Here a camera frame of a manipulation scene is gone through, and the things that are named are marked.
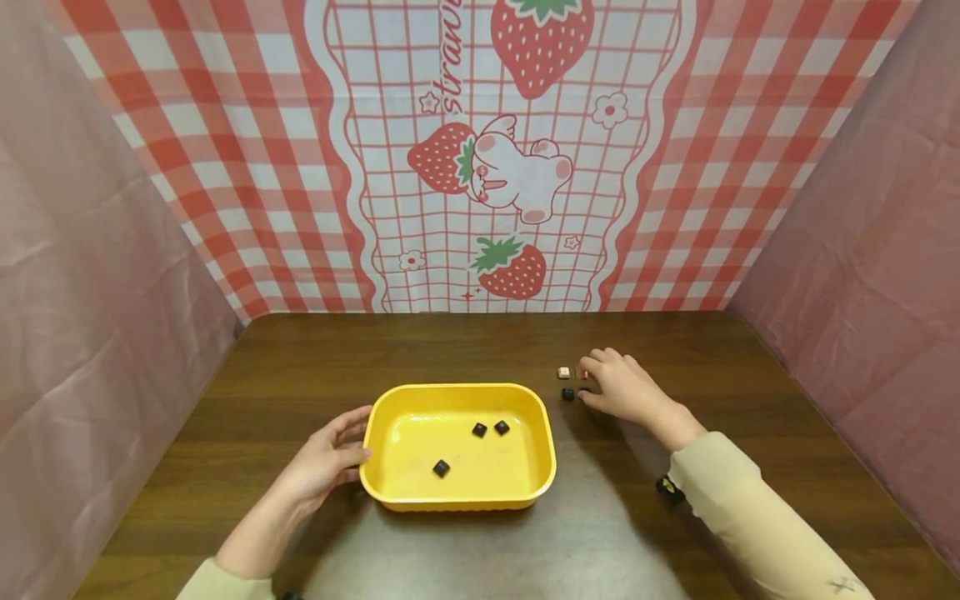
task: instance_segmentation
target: strawberry print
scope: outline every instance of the strawberry print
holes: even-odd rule
[[[447,123],[410,149],[407,162],[424,183],[445,194],[463,194],[473,177],[476,134],[463,123]]]
[[[520,95],[543,95],[584,55],[593,33],[592,0],[497,0],[493,49]]]
[[[480,256],[470,265],[487,292],[510,300],[528,300],[540,293],[546,279],[543,253],[515,238],[492,242],[481,237]]]

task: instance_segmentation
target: flower print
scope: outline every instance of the flower print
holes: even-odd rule
[[[411,250],[400,255],[400,269],[403,271],[419,271],[426,266],[423,252]]]
[[[627,96],[619,91],[609,96],[600,96],[591,118],[594,123],[608,130],[623,123],[627,120]]]

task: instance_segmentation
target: wooden table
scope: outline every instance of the wooden table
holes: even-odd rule
[[[749,328],[727,313],[274,315],[244,333],[77,598],[173,598],[301,442],[403,383],[514,381],[547,405],[557,478],[530,510],[392,514],[334,493],[276,591],[375,598],[734,598],[715,543],[666,512],[666,457],[636,428],[562,402],[559,366],[630,352],[726,432],[877,598],[960,597],[960,584]]]

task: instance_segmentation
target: beige sleeve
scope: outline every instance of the beige sleeve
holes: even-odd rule
[[[275,600],[269,579],[244,580],[206,559],[180,591],[177,600]]]
[[[722,433],[670,460],[669,477],[713,535],[770,598],[865,600],[874,596],[806,522],[764,483]]]

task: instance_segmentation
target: wavy border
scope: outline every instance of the wavy border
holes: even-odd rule
[[[387,293],[387,280],[373,266],[373,249],[376,247],[377,240],[376,232],[360,209],[360,197],[363,194],[364,186],[358,185],[357,182],[366,181],[367,174],[344,133],[352,97],[347,96],[348,102],[343,102],[341,97],[337,95],[337,92],[348,90],[348,87],[347,80],[340,71],[340,64],[330,55],[326,46],[325,33],[328,17],[329,6],[324,0],[306,0],[303,9],[303,34],[306,37],[307,46],[310,48],[310,54],[313,55],[313,60],[326,74],[334,94],[330,107],[330,118],[326,123],[327,132],[330,135],[330,143],[333,145],[333,149],[340,155],[340,159],[350,171],[350,189],[347,190],[346,198],[347,213],[353,224],[363,234],[366,242],[363,250],[360,251],[360,267],[373,282],[373,297],[371,298],[373,312],[385,313],[387,310],[383,306],[383,301]]]
[[[693,35],[696,30],[697,1],[681,0],[680,30],[677,32],[677,46],[674,48],[670,60],[663,67],[660,75],[654,81],[654,84],[650,86],[650,91],[647,93],[647,122],[650,124],[649,137],[647,138],[647,143],[643,146],[643,150],[627,164],[627,170],[620,180],[620,186],[624,190],[623,211],[607,228],[607,236],[604,240],[604,251],[607,254],[607,261],[604,264],[604,268],[593,274],[593,277],[590,279],[590,303],[584,308],[584,312],[596,312],[603,304],[600,298],[600,285],[607,277],[612,275],[620,261],[619,253],[616,251],[616,240],[640,209],[640,193],[636,188],[636,179],[639,177],[643,167],[646,166],[647,161],[653,157],[653,154],[660,148],[660,144],[664,141],[663,130],[666,127],[666,121],[664,120],[665,117],[663,114],[663,96],[666,93],[666,88],[673,81],[673,78],[676,77],[681,65],[686,60],[690,52],[690,47],[693,44]],[[654,103],[655,106],[653,106],[653,109],[651,109],[649,102],[651,97],[660,98],[659,102]],[[656,134],[658,141],[655,144],[651,144],[650,140],[655,139],[654,134]]]

